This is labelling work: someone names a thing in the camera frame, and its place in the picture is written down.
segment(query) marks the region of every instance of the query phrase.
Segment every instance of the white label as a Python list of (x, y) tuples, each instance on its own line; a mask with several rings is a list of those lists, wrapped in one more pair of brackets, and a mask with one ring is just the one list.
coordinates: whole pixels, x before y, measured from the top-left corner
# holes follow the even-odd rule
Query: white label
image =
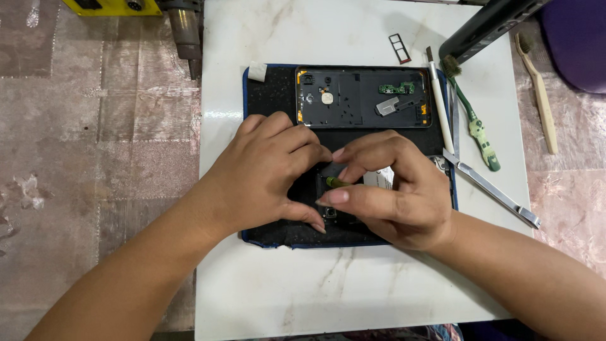
[(392, 189), (393, 170), (391, 170), (391, 167), (387, 167), (377, 170), (376, 172), (366, 172), (366, 174), (364, 174), (364, 184)]

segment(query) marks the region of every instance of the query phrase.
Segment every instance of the forearm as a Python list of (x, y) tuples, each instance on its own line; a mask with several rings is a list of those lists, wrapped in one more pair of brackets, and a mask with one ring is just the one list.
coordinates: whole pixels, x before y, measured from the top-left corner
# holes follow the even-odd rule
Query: forearm
[(183, 280), (220, 240), (179, 202), (83, 276), (27, 340), (148, 340)]
[(486, 290), (514, 317), (555, 340), (606, 334), (606, 282), (563, 253), (453, 211), (453, 242), (429, 254)]

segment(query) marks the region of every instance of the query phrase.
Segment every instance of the green circuit board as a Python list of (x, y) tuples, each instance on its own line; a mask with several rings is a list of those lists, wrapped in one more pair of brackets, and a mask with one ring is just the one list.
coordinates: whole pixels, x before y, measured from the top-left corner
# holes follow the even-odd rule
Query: green circuit board
[(401, 93), (404, 95), (411, 95), (415, 92), (415, 85), (412, 82), (401, 82), (399, 87), (395, 87), (391, 84), (379, 86), (379, 93)]

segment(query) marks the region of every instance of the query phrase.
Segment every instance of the hand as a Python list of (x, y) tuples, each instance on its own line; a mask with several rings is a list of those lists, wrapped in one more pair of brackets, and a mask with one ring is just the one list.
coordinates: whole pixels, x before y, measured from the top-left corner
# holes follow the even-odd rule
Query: hand
[(452, 241), (448, 178), (407, 138), (393, 130), (361, 137), (333, 154), (346, 163), (339, 179), (354, 183), (368, 171), (391, 166), (393, 190), (341, 187), (317, 202), (357, 216), (371, 231), (396, 246), (428, 250)]
[(284, 112), (250, 115), (214, 165), (187, 194), (205, 225), (226, 235), (279, 219), (300, 220), (325, 233), (316, 209), (286, 197), (293, 182), (320, 161), (331, 161), (309, 128)]

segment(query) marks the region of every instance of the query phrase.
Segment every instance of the white marble surface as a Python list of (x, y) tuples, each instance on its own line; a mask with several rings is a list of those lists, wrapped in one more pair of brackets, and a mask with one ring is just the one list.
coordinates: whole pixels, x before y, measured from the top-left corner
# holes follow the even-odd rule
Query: white marble surface
[[(206, 0), (200, 173), (242, 121), (242, 73), (263, 63), (397, 66), (388, 36), (412, 62), (439, 46), (479, 7), (386, 0)], [(459, 85), (487, 127), (502, 169), (484, 166), (461, 107), (461, 159), (529, 207), (505, 35), (466, 62)], [(458, 176), (459, 208), (527, 235), (531, 230)], [(261, 249), (237, 235), (198, 266), (196, 340), (244, 339), (504, 318), (468, 280), (420, 253), (392, 246)]]

